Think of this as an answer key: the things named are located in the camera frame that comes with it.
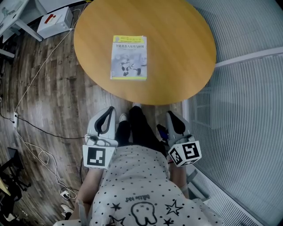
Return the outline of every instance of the white cable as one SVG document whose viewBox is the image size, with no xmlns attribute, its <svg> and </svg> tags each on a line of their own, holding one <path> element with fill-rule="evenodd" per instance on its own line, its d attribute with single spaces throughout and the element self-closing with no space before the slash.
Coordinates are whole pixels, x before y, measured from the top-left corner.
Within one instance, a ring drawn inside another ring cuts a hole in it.
<svg viewBox="0 0 283 226">
<path fill-rule="evenodd" d="M 24 145 L 25 145 L 25 146 L 28 148 L 28 150 L 32 153 L 32 155 L 33 155 L 34 157 L 36 157 L 36 159 L 39 160 L 40 163 L 43 164 L 43 166 L 45 166 L 52 174 L 54 174 L 55 179 L 56 179 L 56 183 L 59 184 L 60 186 L 64 187 L 64 188 L 66 188 L 66 189 L 68 190 L 68 192 L 69 192 L 68 198 L 69 198 L 69 199 L 76 199 L 76 193 L 75 193 L 71 188 L 68 188 L 68 186 L 67 186 L 65 183 L 63 183 L 63 182 L 59 179 L 59 177 L 57 176 L 57 162 L 56 162 L 56 160 L 55 160 L 54 155 L 52 155 L 51 153 L 49 153 L 49 152 L 43 150 L 43 149 L 42 149 L 41 147 L 39 147 L 39 146 L 36 146 L 36 145 L 34 145 L 34 144 L 25 142 L 25 141 L 23 140 L 22 136 L 19 134 L 19 132 L 18 132 L 17 130 L 16 130 L 16 132 L 17 132 L 19 138 L 20 138 L 20 139 L 22 140 L 22 142 L 24 143 Z M 27 146 L 27 144 L 29 144 L 29 145 L 31 145 L 31 146 L 34 146 L 34 147 L 38 147 L 39 149 L 41 149 L 41 152 L 39 153 L 39 155 L 36 156 L 36 155 L 30 150 L 30 148 Z M 41 154 L 42 152 L 48 157 L 48 160 L 47 160 L 46 163 L 45 163 L 42 159 L 40 159 L 40 154 Z M 49 156 L 48 156 L 48 155 L 50 155 L 50 156 L 53 158 L 53 160 L 54 160 L 54 163 L 55 163 L 55 172 L 53 172 L 51 169 L 49 169 L 49 168 L 46 166 L 46 165 L 48 164 L 48 162 L 49 162 Z"/>
<path fill-rule="evenodd" d="M 83 13 L 83 11 L 82 11 L 82 12 L 80 11 L 79 16 L 78 16 L 78 19 L 76 20 L 74 26 L 75 26 L 76 23 L 78 22 L 79 17 L 80 17 L 80 15 Z M 43 62 L 43 64 L 41 65 L 40 69 L 39 69 L 38 72 L 36 73 L 35 77 L 32 79 L 32 81 L 31 81 L 30 85 L 28 86 L 27 90 L 24 92 L 24 94 L 23 94 L 22 98 L 20 99 L 18 105 L 16 106 L 16 109 L 15 109 L 14 112 L 17 112 L 17 109 L 18 109 L 18 106 L 19 106 L 20 102 L 22 101 L 23 97 L 26 95 L 27 91 L 28 91 L 29 88 L 31 87 L 33 81 L 35 80 L 35 78 L 36 78 L 37 75 L 39 74 L 39 72 L 40 72 L 41 68 L 43 67 L 43 65 L 46 63 L 46 61 L 49 59 L 49 57 L 52 55 L 52 53 L 55 51 L 55 49 L 56 49 L 56 48 L 63 42 L 63 40 L 68 36 L 68 34 L 70 34 L 70 32 L 71 32 L 72 30 L 74 30 L 74 26 L 73 26 L 73 28 L 67 33 L 67 35 L 61 40 L 61 42 L 59 42 L 59 44 L 52 50 L 52 52 L 51 52 L 50 55 L 47 57 L 47 59 Z"/>
</svg>

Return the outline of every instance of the white shoe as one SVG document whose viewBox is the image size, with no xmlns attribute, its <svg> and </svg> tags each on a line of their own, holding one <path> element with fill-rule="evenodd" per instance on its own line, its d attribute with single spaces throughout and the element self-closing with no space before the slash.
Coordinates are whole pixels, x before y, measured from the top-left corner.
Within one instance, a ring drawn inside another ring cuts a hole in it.
<svg viewBox="0 0 283 226">
<path fill-rule="evenodd" d="M 73 213 L 74 211 L 71 210 L 67 205 L 61 204 L 61 207 L 63 208 L 65 213 Z"/>
<path fill-rule="evenodd" d="M 127 117 L 127 114 L 126 114 L 126 113 L 123 113 L 123 114 L 120 116 L 119 122 L 123 122 L 123 121 L 128 121 L 128 117 Z"/>
<path fill-rule="evenodd" d="M 135 107 L 135 106 L 137 106 L 137 107 L 139 107 L 139 108 L 142 108 L 142 105 L 140 104 L 140 103 L 133 103 L 133 107 Z"/>
</svg>

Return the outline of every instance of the wooden floor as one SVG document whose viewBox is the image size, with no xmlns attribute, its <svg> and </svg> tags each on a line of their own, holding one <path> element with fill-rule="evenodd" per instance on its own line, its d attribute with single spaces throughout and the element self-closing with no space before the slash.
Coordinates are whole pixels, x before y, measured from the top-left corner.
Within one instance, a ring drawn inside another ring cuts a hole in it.
<svg viewBox="0 0 283 226">
<path fill-rule="evenodd" d="M 75 20 L 78 11 L 74 11 Z M 120 99 L 96 85 L 83 71 L 77 61 L 73 45 L 72 31 L 43 66 L 19 105 L 17 112 L 43 130 L 65 137 L 83 137 L 88 121 L 97 112 L 108 106 L 114 106 L 117 120 L 121 113 L 128 111 L 132 103 Z M 4 62 L 4 76 L 0 94 L 4 95 L 0 103 L 0 112 L 12 117 L 23 93 L 47 56 L 67 34 L 62 33 L 38 42 L 24 33 L 14 38 L 17 43 L 14 63 Z M 143 106 L 150 126 L 156 130 L 158 123 L 163 125 L 165 113 L 171 109 L 181 114 L 181 103 L 165 106 Z M 54 138 L 19 122 L 18 131 L 26 142 L 42 147 L 52 153 L 57 161 L 58 176 L 69 187 L 80 188 L 79 168 L 82 158 L 83 139 L 69 140 Z M 14 210 L 27 218 L 32 225 L 53 225 L 63 220 L 60 204 L 72 204 L 60 196 L 61 186 L 51 174 L 21 142 L 9 120 L 0 118 L 0 164 L 8 160 L 7 147 L 18 149 L 25 167 L 23 180 L 32 186 L 23 192 L 22 199 Z M 39 149 L 30 147 L 34 154 Z M 48 164 L 55 169 L 53 160 Z"/>
</svg>

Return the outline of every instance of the round wooden table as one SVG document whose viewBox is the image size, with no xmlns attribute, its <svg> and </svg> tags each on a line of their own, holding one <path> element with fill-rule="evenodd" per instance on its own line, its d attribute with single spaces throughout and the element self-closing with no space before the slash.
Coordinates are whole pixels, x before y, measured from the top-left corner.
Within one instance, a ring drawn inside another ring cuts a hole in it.
<svg viewBox="0 0 283 226">
<path fill-rule="evenodd" d="M 147 37 L 147 80 L 110 80 L 114 35 Z M 185 0 L 95 0 L 76 25 L 74 45 L 84 71 L 108 92 L 164 105 L 198 93 L 216 61 L 211 30 Z"/>
</svg>

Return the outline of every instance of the white marker cube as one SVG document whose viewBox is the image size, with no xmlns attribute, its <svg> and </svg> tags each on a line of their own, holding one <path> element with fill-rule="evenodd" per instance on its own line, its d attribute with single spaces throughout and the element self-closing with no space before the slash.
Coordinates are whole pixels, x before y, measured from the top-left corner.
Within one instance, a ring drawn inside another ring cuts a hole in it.
<svg viewBox="0 0 283 226">
<path fill-rule="evenodd" d="M 109 169 L 115 149 L 115 147 L 83 145 L 84 166 Z"/>
<path fill-rule="evenodd" d="M 168 154 L 177 167 L 193 164 L 202 157 L 199 141 L 174 144 Z"/>
</svg>

